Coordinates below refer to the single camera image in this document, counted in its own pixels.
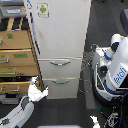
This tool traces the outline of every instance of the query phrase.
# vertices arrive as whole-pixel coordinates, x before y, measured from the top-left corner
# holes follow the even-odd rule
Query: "refrigerator drawer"
[[[79,79],[47,79],[48,99],[77,98]]]
[[[0,93],[27,93],[30,81],[0,83]]]
[[[79,77],[82,59],[38,61],[42,78]]]
[[[38,76],[36,65],[19,67],[0,67],[0,77]]]
[[[0,49],[31,48],[27,31],[1,31]]]
[[[27,65],[35,65],[31,49],[0,51],[0,67]]]

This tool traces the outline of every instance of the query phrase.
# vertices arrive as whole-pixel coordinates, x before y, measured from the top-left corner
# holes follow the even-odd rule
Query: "drawer handle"
[[[56,83],[56,84],[66,84],[66,83],[68,83],[69,81],[68,80],[66,80],[66,81],[64,81],[64,82],[57,82],[57,81],[52,81],[53,83]]]
[[[6,88],[6,87],[2,86],[0,92],[4,92],[4,93],[6,93],[6,92],[19,92],[19,85],[18,85],[18,88],[16,90],[6,90],[6,91],[3,91],[4,88]]]
[[[63,66],[63,65],[66,65],[68,63],[71,63],[71,61],[65,62],[63,64],[57,64],[55,61],[50,61],[49,63],[54,64],[54,65],[57,65],[57,66]]]
[[[0,44],[2,43],[2,39],[0,39]]]
[[[15,75],[16,74],[16,71],[14,71],[14,72],[10,72],[10,73],[0,73],[0,75]]]
[[[4,64],[4,63],[8,63],[8,62],[9,62],[9,59],[7,59],[7,61],[0,62],[0,64]]]

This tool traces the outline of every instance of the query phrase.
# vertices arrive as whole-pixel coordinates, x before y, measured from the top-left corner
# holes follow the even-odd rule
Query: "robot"
[[[128,9],[122,10],[120,21],[128,34]],[[111,46],[97,47],[94,53],[93,91],[104,105],[119,103],[128,90],[128,37],[114,34]]]
[[[48,95],[48,87],[41,92],[35,85],[36,80],[37,77],[32,77],[28,96],[23,96],[19,105],[6,117],[0,119],[0,128],[21,128],[34,111],[33,102],[38,102]]]

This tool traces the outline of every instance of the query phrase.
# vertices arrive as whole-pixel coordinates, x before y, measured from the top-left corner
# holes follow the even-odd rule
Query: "refrigerator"
[[[48,99],[77,98],[91,0],[24,0]]]

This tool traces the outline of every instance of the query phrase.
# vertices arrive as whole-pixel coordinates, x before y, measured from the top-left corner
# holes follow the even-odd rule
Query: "white panel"
[[[82,56],[91,0],[30,0],[40,55],[37,58]],[[47,3],[49,17],[38,16],[37,4]]]
[[[68,78],[80,76],[82,59],[49,60],[38,62],[42,78]]]
[[[68,81],[65,84],[52,81]],[[77,98],[79,79],[43,80],[44,86],[48,86],[48,99]]]

